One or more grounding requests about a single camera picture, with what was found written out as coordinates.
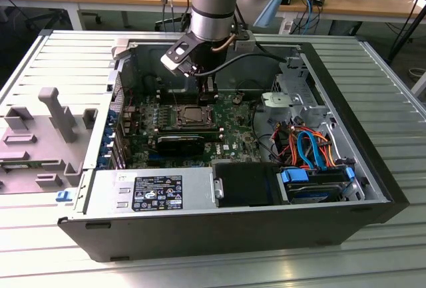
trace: blue cable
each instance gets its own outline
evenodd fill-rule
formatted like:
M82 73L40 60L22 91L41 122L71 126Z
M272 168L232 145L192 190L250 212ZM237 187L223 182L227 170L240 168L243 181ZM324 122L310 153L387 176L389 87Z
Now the blue cable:
M309 15L308 15L308 21L306 22L305 31L303 31L302 35L306 33L306 31L309 29L309 24L311 23L311 16L312 16L312 4L311 1L306 0L306 3L309 8Z
M321 170L327 170L327 166L325 166L324 161L322 160L322 157L320 156L320 153L318 152L318 145L317 142L315 140L315 137L312 135L311 132L300 132L299 136L298 136L298 153L299 156L302 160L304 160L304 162L309 166L309 168L311 170L314 169L314 165L311 163L310 160L308 160L304 154L304 150L302 149L302 139L304 137L304 135L308 135L309 139L311 140L312 143L312 150L314 151L314 158L315 161L317 163L317 166L321 169Z

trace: slotted aluminum surface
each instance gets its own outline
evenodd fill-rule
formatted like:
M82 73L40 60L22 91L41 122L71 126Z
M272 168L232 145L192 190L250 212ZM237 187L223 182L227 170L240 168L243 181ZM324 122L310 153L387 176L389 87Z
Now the slotted aluminum surface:
M12 79L2 90L0 115L7 104L19 103L22 94L32 94L37 86L59 78L65 91L69 89L64 99L76 111L88 94L87 100L96 105L97 86L107 80L110 47L118 37L155 40L158 35L55 31L50 37L39 37L33 54L26 57L28 63L13 75L15 86L7 94ZM177 38L163 35L163 40ZM424 287L426 123L421 104L368 45L353 38L257 38L312 43L410 207L384 225L362 229L341 246L97 263L56 226L57 217L65 214L61 211L70 207L57 206L54 194L0 196L0 286ZM31 108L43 111L37 103Z

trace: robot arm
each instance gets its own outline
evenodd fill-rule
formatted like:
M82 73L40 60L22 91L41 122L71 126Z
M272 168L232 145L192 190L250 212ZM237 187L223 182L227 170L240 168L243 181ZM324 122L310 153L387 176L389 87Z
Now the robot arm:
M281 0L238 0L238 2L244 8L243 12L247 12L251 23L255 20L251 17L258 16L257 24L267 26L261 17L272 19ZM224 63L226 48L235 37L231 35L231 30L236 4L237 0L192 0L190 32L163 55L161 61L164 66L175 74L183 73L185 76L191 76L198 72L214 70ZM214 77L213 74L209 78L207 76L197 78L201 104L212 103L218 96Z

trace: power supply label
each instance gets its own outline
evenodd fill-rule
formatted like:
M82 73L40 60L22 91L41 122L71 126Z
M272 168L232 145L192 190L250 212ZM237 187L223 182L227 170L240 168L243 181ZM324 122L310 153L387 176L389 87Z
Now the power supply label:
M183 208L182 175L136 177L132 209L181 210Z

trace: green circuit board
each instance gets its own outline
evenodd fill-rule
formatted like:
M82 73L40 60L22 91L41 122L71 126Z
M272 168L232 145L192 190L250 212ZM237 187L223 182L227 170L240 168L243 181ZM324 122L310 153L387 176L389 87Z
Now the green circuit board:
M132 115L132 125L140 127L134 133L128 132L126 138L130 143L131 157L128 168L181 168L207 167L212 161L230 160L232 162L259 162L258 144L254 142L250 117L250 102L234 105L235 95L220 95L215 105L210 106L217 127L223 128L220 142L207 142L204 152L199 156L160 156L155 148L158 136L158 109L162 106L146 99L138 105L140 112ZM167 118L167 123L175 121L175 115Z

